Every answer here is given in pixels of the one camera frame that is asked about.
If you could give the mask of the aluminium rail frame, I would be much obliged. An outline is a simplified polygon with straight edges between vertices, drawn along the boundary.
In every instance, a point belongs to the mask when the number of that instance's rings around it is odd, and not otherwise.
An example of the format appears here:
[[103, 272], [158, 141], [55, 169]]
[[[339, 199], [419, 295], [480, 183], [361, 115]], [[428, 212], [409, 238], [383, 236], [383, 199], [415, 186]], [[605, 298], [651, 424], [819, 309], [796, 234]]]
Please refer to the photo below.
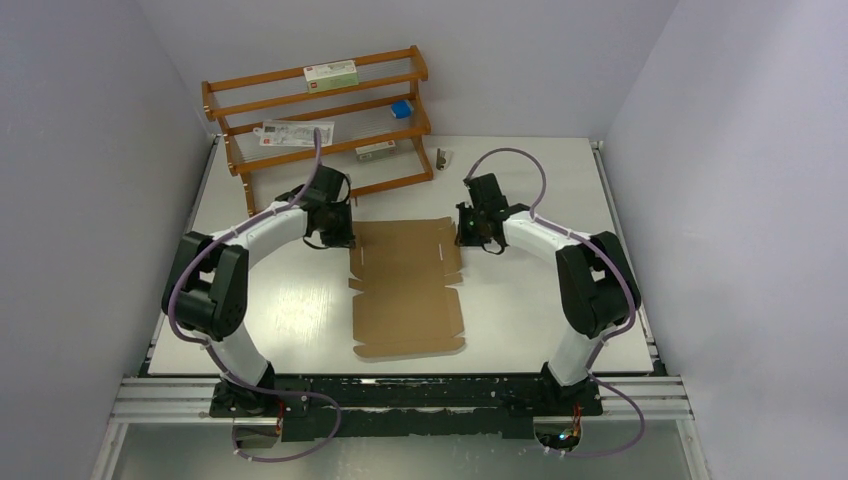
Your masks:
[[[354, 210], [359, 220], [425, 219], [451, 215], [467, 195], [462, 179], [470, 168], [494, 172], [507, 196], [530, 203], [558, 223], [582, 230], [613, 230], [614, 204], [600, 164], [600, 145], [583, 138], [433, 136], [426, 150], [453, 152], [450, 166], [430, 182], [376, 192], [376, 182], [412, 162], [411, 154], [374, 165], [352, 166], [356, 187], [365, 189]], [[322, 269], [314, 319], [292, 328], [271, 323], [269, 308], [279, 298], [283, 256], [262, 268], [259, 315], [248, 322], [260, 332], [261, 349], [294, 356], [293, 373], [343, 409], [312, 405], [302, 418], [287, 418], [285, 436], [303, 442], [339, 426], [340, 437], [401, 437], [498, 434], [524, 436], [531, 426], [566, 422], [568, 412], [524, 408], [509, 401], [538, 374], [543, 353], [562, 328], [552, 271], [527, 254], [494, 258], [468, 253], [465, 281], [458, 292], [472, 338], [465, 349], [447, 356], [368, 364], [353, 356], [352, 344], [329, 327], [346, 311], [333, 305], [345, 296], [338, 271]], [[694, 429], [694, 415], [682, 380], [664, 375], [645, 314], [613, 339], [597, 364], [601, 382], [579, 395], [585, 420], [647, 424], [672, 421], [685, 455], [685, 474], [706, 471]]]

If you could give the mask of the orange wooden shelf rack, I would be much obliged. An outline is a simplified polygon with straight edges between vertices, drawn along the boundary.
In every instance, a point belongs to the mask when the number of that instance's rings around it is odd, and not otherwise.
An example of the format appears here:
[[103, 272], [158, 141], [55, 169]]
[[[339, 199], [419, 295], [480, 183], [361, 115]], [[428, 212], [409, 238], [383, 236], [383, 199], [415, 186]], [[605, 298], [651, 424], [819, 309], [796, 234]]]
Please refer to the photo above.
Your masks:
[[218, 125], [229, 173], [249, 215], [267, 203], [256, 183], [292, 179], [315, 154], [346, 173], [352, 195], [432, 180], [424, 140], [432, 131], [421, 85], [429, 78], [416, 45], [383, 53], [201, 84], [203, 112]]

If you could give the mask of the blue small box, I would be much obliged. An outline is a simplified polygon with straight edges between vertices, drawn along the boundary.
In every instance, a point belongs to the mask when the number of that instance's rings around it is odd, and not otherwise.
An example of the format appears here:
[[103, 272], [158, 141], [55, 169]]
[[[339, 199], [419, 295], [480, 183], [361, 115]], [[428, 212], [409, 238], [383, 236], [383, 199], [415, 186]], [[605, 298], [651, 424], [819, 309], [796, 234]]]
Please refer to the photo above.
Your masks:
[[410, 100], [404, 99], [392, 103], [390, 111], [395, 119], [401, 120], [410, 118], [414, 114], [415, 107]]

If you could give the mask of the brown cardboard box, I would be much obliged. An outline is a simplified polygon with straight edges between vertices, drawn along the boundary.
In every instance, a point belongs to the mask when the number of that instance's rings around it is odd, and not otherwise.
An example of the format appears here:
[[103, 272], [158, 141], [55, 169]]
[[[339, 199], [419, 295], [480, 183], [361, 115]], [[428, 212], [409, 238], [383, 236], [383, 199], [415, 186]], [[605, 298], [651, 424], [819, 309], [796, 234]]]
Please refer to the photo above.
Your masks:
[[350, 251], [353, 351], [364, 359], [441, 355], [465, 346], [452, 218], [359, 221]]

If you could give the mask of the green white box top shelf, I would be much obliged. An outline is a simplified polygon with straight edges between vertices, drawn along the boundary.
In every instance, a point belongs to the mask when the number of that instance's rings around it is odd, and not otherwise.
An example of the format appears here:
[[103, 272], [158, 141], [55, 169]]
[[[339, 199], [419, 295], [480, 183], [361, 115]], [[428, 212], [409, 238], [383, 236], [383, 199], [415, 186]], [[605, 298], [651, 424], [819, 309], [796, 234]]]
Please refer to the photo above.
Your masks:
[[359, 84], [359, 75], [354, 60], [341, 60], [303, 68], [307, 92], [321, 93], [343, 89]]

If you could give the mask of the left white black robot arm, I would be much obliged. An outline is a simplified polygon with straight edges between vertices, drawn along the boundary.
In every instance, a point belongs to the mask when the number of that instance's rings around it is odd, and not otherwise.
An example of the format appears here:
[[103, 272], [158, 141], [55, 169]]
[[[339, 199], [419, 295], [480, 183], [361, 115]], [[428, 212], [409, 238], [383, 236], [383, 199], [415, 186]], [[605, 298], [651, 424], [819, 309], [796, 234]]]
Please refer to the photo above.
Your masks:
[[191, 231], [178, 245], [162, 296], [175, 336], [199, 345], [218, 368], [233, 409], [261, 416], [277, 400], [276, 374], [245, 324], [253, 266], [290, 242], [320, 237], [320, 248], [350, 249], [350, 179], [317, 165], [306, 183], [248, 220], [214, 234]]

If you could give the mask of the white flat blister package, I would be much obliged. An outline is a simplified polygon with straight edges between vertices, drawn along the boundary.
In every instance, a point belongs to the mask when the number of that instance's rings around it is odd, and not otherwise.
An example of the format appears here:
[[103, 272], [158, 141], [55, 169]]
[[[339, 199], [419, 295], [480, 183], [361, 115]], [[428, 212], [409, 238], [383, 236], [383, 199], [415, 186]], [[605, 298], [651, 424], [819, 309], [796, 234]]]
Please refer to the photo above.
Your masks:
[[254, 127], [252, 133], [263, 147], [314, 147], [315, 131], [320, 145], [333, 143], [335, 123], [332, 121], [282, 121], [268, 120]]

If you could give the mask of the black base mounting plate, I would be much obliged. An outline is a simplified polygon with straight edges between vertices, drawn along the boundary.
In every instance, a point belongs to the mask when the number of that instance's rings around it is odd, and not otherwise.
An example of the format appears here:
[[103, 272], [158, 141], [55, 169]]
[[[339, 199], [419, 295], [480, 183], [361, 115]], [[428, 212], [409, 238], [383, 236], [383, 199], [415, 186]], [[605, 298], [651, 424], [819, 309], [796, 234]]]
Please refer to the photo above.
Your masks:
[[283, 442], [339, 438], [499, 434], [533, 439], [542, 417], [599, 416], [598, 386], [586, 380], [559, 395], [542, 373], [413, 376], [279, 375], [276, 400], [251, 413], [233, 409], [220, 381], [208, 414], [261, 426]]

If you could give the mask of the small grey white clip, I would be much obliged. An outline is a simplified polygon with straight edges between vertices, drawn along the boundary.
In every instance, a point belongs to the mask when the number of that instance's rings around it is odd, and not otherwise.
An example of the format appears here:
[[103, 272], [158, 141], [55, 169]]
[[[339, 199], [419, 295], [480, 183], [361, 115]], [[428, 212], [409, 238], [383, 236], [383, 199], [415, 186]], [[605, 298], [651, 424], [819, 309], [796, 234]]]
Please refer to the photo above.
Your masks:
[[435, 167], [438, 171], [446, 170], [452, 161], [454, 152], [449, 149], [438, 148], [436, 151]]

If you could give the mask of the grey white small box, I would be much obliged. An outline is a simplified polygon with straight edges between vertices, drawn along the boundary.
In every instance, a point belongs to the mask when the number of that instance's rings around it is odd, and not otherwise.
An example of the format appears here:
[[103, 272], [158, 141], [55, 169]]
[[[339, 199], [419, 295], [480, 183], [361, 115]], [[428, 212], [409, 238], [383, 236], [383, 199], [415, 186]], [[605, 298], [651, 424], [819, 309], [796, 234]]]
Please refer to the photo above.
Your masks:
[[364, 145], [355, 148], [356, 159], [359, 162], [371, 162], [387, 158], [398, 152], [398, 144], [394, 140]]

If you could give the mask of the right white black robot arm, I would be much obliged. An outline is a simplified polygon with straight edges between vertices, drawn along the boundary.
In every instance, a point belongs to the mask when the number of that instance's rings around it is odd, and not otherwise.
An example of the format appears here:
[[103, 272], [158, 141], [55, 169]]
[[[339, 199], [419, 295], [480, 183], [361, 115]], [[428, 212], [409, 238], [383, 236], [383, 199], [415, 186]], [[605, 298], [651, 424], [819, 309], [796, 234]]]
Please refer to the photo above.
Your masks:
[[554, 354], [543, 364], [542, 406], [562, 414], [578, 399], [577, 386], [591, 377], [604, 344], [635, 324], [641, 294], [616, 234], [595, 235], [567, 229], [542, 218], [524, 204], [511, 205], [489, 173], [463, 180], [470, 201], [457, 205], [456, 244], [496, 255], [516, 247], [556, 268], [568, 327]]

